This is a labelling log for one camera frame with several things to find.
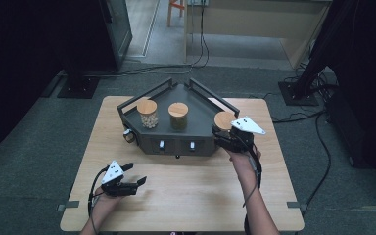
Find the glass jar with pale beans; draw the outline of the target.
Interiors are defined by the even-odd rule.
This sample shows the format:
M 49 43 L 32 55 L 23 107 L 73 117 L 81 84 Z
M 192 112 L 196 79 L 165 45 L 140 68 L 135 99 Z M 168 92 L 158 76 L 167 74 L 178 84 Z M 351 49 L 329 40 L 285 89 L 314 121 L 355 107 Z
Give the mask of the glass jar with pale beans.
M 142 125 L 152 129 L 158 125 L 157 103 L 153 100 L 142 100 L 137 105 L 137 111 L 140 115 Z

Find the glass jar with brown contents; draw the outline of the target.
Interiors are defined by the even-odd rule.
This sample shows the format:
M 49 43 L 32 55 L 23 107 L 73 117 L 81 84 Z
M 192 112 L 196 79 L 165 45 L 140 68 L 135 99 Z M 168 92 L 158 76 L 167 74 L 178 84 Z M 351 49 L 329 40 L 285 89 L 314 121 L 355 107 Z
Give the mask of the glass jar with brown contents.
M 228 131 L 232 127 L 231 122 L 235 119 L 233 114 L 223 111 L 214 116 L 214 124 L 219 130 Z

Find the light wooden desk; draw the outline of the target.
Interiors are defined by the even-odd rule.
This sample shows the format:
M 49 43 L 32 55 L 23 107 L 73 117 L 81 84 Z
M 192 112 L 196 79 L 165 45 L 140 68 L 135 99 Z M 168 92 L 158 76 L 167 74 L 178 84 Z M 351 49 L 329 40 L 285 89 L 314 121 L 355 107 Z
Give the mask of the light wooden desk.
M 208 0 L 185 6 L 184 33 L 278 38 L 292 68 L 316 39 L 333 0 Z

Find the black floor stand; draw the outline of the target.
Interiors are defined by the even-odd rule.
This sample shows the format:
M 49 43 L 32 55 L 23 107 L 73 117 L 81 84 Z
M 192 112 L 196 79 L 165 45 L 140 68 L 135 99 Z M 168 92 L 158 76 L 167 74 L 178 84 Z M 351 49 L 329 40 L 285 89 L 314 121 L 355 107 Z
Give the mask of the black floor stand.
M 302 75 L 295 82 L 280 81 L 278 87 L 287 106 L 316 106 L 311 100 L 316 89 L 311 85 L 317 75 L 326 68 L 327 54 L 332 51 L 333 43 L 337 41 L 339 30 L 343 27 L 345 18 L 350 14 L 356 0 L 333 0 L 316 37 L 314 48 L 309 56 L 309 62 Z
M 65 68 L 66 82 L 58 98 L 91 99 L 96 91 L 99 78 L 86 76 L 76 68 Z

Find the person's left hand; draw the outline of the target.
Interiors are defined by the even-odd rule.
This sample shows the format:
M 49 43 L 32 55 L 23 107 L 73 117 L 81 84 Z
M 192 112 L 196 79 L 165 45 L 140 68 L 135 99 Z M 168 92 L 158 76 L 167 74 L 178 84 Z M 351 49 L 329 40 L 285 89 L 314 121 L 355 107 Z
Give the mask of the person's left hand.
M 105 194 L 101 195 L 93 207 L 90 222 L 96 228 L 101 228 L 105 220 L 116 209 L 122 201 L 122 197 L 110 197 Z

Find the glass jar with green contents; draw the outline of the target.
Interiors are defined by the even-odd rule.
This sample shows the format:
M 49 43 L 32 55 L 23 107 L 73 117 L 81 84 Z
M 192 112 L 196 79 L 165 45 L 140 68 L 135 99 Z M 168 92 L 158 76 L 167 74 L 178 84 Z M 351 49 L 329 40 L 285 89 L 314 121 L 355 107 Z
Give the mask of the glass jar with green contents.
M 189 108 L 181 102 L 172 103 L 168 107 L 170 125 L 173 129 L 182 130 L 187 126 Z

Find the black corner shelf tray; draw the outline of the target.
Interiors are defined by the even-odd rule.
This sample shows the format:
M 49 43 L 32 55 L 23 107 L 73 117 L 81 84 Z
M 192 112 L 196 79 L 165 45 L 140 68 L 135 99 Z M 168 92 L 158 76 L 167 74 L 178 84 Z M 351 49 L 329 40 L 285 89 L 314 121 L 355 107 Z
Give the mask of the black corner shelf tray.
M 127 142 L 135 142 L 148 155 L 171 155 L 177 158 L 211 156 L 217 149 L 212 133 L 214 116 L 223 109 L 209 97 L 231 110 L 235 117 L 239 115 L 237 108 L 194 78 L 184 84 L 169 78 L 117 106 L 124 127 L 123 136 Z M 137 105 L 143 100 L 152 100 L 157 104 L 154 113 L 158 117 L 158 124 L 153 128 L 143 126 L 137 111 Z M 168 108 L 176 102 L 188 107 L 187 126 L 182 130 L 171 127 Z

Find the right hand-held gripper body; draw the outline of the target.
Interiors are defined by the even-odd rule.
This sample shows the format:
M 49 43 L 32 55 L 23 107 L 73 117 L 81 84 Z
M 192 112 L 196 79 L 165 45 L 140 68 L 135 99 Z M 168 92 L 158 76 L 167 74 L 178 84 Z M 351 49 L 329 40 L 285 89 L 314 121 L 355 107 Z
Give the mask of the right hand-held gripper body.
M 231 122 L 231 129 L 221 130 L 221 138 L 214 137 L 214 143 L 235 153 L 244 153 L 254 149 L 255 135 L 264 135 L 265 131 L 249 117 L 236 118 Z

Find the grey table bracket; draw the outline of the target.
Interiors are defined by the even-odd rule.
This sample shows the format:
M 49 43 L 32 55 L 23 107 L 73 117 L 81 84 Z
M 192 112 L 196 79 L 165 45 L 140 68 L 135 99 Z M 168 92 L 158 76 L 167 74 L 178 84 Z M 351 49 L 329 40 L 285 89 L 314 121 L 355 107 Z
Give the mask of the grey table bracket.
M 67 201 L 64 204 L 57 205 L 57 211 L 63 212 L 65 209 L 68 208 L 78 208 L 80 201 Z
M 305 212 L 307 210 L 307 205 L 299 202 L 287 202 L 287 207 L 289 209 L 299 209 L 301 212 Z

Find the dark curtain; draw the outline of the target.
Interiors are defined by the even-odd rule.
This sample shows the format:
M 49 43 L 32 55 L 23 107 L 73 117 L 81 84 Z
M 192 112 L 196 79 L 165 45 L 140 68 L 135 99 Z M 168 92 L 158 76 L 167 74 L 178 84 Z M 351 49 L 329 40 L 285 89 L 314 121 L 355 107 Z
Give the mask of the dark curtain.
M 28 0 L 0 0 L 0 143 L 60 70 Z
M 338 41 L 333 70 L 364 131 L 362 157 L 376 169 L 376 0 L 354 0 Z

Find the orange wooden stool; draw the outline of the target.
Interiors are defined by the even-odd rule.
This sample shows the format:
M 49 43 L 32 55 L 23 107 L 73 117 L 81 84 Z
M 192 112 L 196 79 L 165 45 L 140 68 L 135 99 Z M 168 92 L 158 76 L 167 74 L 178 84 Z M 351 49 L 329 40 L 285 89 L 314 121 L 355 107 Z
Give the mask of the orange wooden stool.
M 179 16 L 182 17 L 184 10 L 185 10 L 185 5 L 184 5 L 185 0 L 168 0 L 167 4 L 167 19 L 166 19 L 166 26 L 170 27 L 171 26 L 171 17 L 172 17 L 172 10 L 177 9 L 179 11 Z

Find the person's right hand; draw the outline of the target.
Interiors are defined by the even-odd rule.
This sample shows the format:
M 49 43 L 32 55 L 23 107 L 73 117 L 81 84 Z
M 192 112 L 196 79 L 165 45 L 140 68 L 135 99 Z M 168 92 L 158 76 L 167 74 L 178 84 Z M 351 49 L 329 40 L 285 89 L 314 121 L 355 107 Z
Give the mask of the person's right hand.
M 245 173 L 246 171 L 254 172 L 254 168 L 250 163 L 250 159 L 253 157 L 249 152 L 234 153 L 228 151 L 229 161 L 232 162 L 235 171 L 238 175 Z

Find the dark glass door cabinet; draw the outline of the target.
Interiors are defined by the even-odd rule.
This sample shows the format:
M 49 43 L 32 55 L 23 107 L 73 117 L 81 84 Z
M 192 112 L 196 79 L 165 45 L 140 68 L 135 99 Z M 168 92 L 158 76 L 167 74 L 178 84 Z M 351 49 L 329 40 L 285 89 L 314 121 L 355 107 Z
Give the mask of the dark glass door cabinet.
M 115 71 L 119 71 L 133 38 L 125 0 L 99 0 L 107 32 L 110 36 Z

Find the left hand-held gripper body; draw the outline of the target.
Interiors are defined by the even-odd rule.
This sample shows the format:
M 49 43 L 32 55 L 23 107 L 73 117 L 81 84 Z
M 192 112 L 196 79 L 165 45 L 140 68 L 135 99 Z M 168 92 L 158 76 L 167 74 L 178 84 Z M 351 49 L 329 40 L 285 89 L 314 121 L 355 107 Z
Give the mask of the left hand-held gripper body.
M 117 161 L 112 161 L 102 178 L 102 190 L 111 197 L 135 195 L 137 183 L 124 183 L 124 172 Z

